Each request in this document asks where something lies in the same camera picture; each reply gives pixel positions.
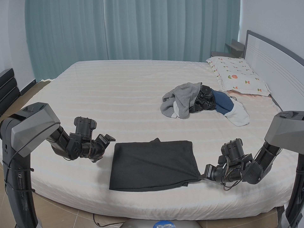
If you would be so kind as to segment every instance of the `curtain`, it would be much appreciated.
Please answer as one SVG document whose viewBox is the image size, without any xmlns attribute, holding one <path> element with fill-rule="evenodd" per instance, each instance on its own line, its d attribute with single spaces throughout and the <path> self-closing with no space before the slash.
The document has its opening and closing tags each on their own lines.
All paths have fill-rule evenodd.
<svg viewBox="0 0 304 228">
<path fill-rule="evenodd" d="M 238 37 L 240 0 L 26 0 L 36 80 L 82 60 L 205 61 Z"/>
<path fill-rule="evenodd" d="M 205 61 L 239 22 L 240 0 L 105 0 L 109 59 Z"/>
<path fill-rule="evenodd" d="M 108 59 L 103 0 L 25 0 L 25 29 L 36 81 L 73 63 Z"/>
</svg>

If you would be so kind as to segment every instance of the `mattress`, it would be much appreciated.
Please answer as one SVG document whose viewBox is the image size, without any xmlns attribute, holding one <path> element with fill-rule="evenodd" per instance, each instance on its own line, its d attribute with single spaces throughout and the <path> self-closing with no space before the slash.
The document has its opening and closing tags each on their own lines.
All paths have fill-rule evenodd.
<svg viewBox="0 0 304 228">
<path fill-rule="evenodd" d="M 270 97 L 231 93 L 242 102 L 250 124 L 234 126 L 216 111 L 168 118 L 160 112 L 162 96 L 186 82 L 220 87 L 207 63 L 112 60 L 83 61 L 70 66 L 27 103 L 50 104 L 67 133 L 77 116 L 97 121 L 93 138 L 109 134 L 117 142 L 188 140 L 201 174 L 217 164 L 221 146 L 241 138 L 246 154 L 260 149 L 278 107 Z M 109 190 L 115 143 L 97 163 L 66 161 L 44 141 L 32 152 L 32 186 L 36 192 L 65 205 L 111 216 L 140 219 L 224 219 L 254 216 L 285 204 L 292 192 L 297 154 L 283 150 L 272 170 L 256 185 L 241 182 L 230 191 L 207 181 L 157 192 Z"/>
</svg>

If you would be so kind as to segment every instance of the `wall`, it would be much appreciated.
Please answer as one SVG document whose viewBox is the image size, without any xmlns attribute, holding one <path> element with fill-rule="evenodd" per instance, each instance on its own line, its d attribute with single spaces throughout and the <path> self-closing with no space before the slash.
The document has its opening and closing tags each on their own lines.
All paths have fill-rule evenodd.
<svg viewBox="0 0 304 228">
<path fill-rule="evenodd" d="M 304 58 L 304 0 L 241 0 L 239 41 L 247 30 L 265 36 Z"/>
<path fill-rule="evenodd" d="M 0 71 L 13 68 L 21 91 L 35 77 L 28 54 L 25 0 L 0 0 Z"/>
</svg>

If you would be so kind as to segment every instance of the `folded black garment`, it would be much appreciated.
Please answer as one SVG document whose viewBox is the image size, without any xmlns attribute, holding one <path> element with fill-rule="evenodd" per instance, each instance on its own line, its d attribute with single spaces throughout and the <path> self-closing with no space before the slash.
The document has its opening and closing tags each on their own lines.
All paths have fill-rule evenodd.
<svg viewBox="0 0 304 228">
<path fill-rule="evenodd" d="M 110 190 L 159 191 L 200 181 L 190 141 L 117 143 Z"/>
<path fill-rule="evenodd" d="M 215 97 L 209 86 L 201 85 L 199 94 L 197 95 L 194 105 L 189 108 L 190 113 L 215 109 Z"/>
</svg>

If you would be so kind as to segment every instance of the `pillowcase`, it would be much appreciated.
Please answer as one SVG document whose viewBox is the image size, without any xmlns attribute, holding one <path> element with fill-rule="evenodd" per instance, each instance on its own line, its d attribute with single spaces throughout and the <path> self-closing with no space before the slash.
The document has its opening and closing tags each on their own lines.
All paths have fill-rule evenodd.
<svg viewBox="0 0 304 228">
<path fill-rule="evenodd" d="M 267 84 L 253 72 L 245 59 L 211 57 L 206 61 L 224 91 L 234 90 L 242 94 L 264 96 L 270 94 Z"/>
</svg>

